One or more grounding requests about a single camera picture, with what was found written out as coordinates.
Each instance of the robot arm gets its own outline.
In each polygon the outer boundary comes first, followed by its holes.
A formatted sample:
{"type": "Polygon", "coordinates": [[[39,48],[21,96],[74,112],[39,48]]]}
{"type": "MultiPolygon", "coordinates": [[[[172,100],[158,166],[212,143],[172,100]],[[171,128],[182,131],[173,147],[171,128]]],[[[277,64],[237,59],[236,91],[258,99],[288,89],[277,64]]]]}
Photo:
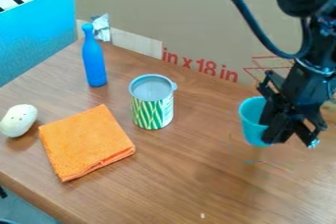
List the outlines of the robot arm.
{"type": "Polygon", "coordinates": [[[336,0],[277,0],[287,15],[301,19],[302,47],[296,54],[278,49],[265,35],[243,0],[232,0],[260,42],[275,55],[293,59],[286,79],[266,72],[258,91],[267,100],[259,123],[269,126],[266,143],[286,142],[296,134],[307,147],[315,147],[327,125],[320,107],[332,100],[336,86],[336,0]],[[309,121],[314,129],[306,125],[309,121]]]}

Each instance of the teal cup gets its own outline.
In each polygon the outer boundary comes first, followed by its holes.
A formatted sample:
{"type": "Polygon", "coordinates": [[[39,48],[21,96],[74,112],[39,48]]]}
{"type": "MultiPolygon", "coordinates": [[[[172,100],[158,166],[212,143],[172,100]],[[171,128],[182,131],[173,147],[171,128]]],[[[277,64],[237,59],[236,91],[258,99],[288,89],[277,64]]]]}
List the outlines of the teal cup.
{"type": "Polygon", "coordinates": [[[246,99],[239,107],[239,115],[242,121],[242,127],[245,139],[251,145],[268,146],[261,140],[263,132],[268,126],[259,124],[263,107],[266,100],[262,96],[246,99]]]}

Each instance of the orange cloth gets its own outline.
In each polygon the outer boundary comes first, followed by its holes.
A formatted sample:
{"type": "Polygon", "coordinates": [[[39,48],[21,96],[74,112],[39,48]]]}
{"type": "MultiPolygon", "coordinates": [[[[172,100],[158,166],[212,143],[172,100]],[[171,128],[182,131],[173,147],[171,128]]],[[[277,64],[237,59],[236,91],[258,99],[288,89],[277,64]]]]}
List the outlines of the orange cloth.
{"type": "Polygon", "coordinates": [[[41,126],[39,134],[62,182],[77,179],[136,151],[105,105],[41,126]]]}

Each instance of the blue wall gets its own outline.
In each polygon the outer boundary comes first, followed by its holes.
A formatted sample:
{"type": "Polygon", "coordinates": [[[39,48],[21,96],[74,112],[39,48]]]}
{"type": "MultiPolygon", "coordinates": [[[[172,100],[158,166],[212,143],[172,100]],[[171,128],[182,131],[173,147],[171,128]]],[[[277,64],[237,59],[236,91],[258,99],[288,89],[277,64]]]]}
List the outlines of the blue wall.
{"type": "Polygon", "coordinates": [[[0,86],[76,39],[75,0],[34,0],[0,13],[0,86]]]}

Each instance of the tin can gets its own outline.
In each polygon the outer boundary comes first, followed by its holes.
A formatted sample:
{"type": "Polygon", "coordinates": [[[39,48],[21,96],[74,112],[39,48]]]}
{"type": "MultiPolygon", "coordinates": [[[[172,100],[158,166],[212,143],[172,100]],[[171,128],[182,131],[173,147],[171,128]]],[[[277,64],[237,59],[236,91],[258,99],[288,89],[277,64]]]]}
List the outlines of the tin can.
{"type": "Polygon", "coordinates": [[[148,74],[132,80],[132,115],[135,124],[147,130],[164,128],[174,117],[174,91],[177,85],[168,78],[148,74]]]}

